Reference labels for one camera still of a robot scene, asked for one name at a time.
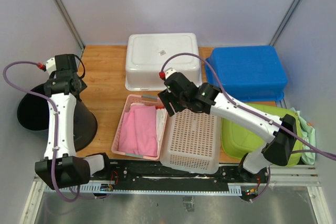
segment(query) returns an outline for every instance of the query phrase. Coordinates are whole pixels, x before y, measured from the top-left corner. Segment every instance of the pink plastic basket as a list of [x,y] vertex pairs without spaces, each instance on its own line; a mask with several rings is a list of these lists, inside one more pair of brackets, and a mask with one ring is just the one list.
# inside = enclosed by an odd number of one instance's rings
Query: pink plastic basket
[[113,153],[116,153],[116,154],[119,154],[119,155],[138,157],[138,158],[144,158],[144,159],[150,159],[150,160],[158,160],[160,158],[160,150],[161,150],[161,145],[162,145],[163,134],[162,134],[161,139],[159,141],[159,146],[158,146],[158,149],[157,149],[157,152],[158,152],[157,157],[149,157],[149,156],[143,156],[143,155],[137,155],[137,154],[125,153],[125,152],[119,152],[118,151],[120,130],[121,130],[122,120],[124,118],[124,113],[130,111],[132,103],[141,103],[141,104],[144,104],[146,106],[163,107],[162,102],[157,97],[153,97],[151,95],[140,96],[140,95],[130,94],[127,97],[124,109],[122,111],[120,121],[119,121],[119,124],[118,124],[118,128],[117,128],[117,132],[115,133],[115,136],[114,136],[114,140],[113,140],[111,150],[112,150]]

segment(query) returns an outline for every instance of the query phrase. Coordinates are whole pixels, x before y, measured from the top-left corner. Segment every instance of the blue container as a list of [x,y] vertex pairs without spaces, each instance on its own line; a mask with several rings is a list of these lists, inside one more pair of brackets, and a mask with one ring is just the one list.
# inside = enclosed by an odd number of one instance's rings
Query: blue container
[[[287,77],[273,46],[215,48],[207,62],[227,93],[243,102],[280,101]],[[210,84],[218,86],[205,66]]]

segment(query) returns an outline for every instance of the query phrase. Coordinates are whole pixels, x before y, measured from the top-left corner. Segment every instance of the wooden table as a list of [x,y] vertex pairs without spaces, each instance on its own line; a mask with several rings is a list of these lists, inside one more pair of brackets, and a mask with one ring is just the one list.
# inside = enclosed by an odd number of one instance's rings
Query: wooden table
[[[199,55],[210,56],[213,47],[201,47]],[[114,154],[111,151],[122,109],[129,94],[151,94],[157,92],[132,92],[125,88],[125,62],[127,46],[87,46],[83,53],[86,68],[84,78],[87,89],[81,94],[84,104],[96,116],[98,121],[97,135],[92,143],[79,151],[77,155],[84,157],[94,153],[106,152],[109,158],[134,158]],[[206,81],[202,66],[203,81]],[[263,102],[275,106],[275,102]],[[221,163],[239,163],[238,159],[227,156],[220,149]]]

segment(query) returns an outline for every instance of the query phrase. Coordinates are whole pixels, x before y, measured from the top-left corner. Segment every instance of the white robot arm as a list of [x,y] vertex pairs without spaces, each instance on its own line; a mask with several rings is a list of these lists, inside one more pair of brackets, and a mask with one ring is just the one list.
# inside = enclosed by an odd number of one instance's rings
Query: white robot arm
[[[48,72],[49,79],[44,84],[46,96],[56,104],[58,112],[48,101],[49,133],[44,160],[35,163],[35,172],[52,189],[51,160],[56,154],[56,181],[59,188],[86,184],[90,176],[105,170],[109,164],[105,153],[86,158],[77,158],[74,139],[74,112],[79,93],[86,88],[77,75],[75,55],[57,55],[49,59],[42,69]],[[58,113],[57,146],[55,140],[55,113]]]
[[[287,165],[296,140],[280,130],[279,127],[240,109],[239,103],[243,104],[242,102],[229,96],[237,103],[233,105],[221,93],[220,88],[209,83],[203,83],[197,87],[182,73],[176,72],[174,69],[166,71],[164,84],[167,89],[160,92],[159,97],[170,116],[184,109],[195,113],[203,112],[219,116],[249,129],[265,141],[263,146],[254,152],[247,153],[241,160],[238,170],[244,179],[249,180],[254,174],[271,164]],[[265,114],[246,104],[244,107],[250,111]],[[265,114],[265,116],[296,133],[296,121],[292,116],[286,115],[284,118],[270,114]]]

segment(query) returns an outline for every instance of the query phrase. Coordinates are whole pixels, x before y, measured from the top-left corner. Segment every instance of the pink towel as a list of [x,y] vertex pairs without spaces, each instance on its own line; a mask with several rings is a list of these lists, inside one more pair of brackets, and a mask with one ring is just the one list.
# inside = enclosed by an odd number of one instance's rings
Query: pink towel
[[122,120],[119,151],[157,156],[155,106],[134,105]]

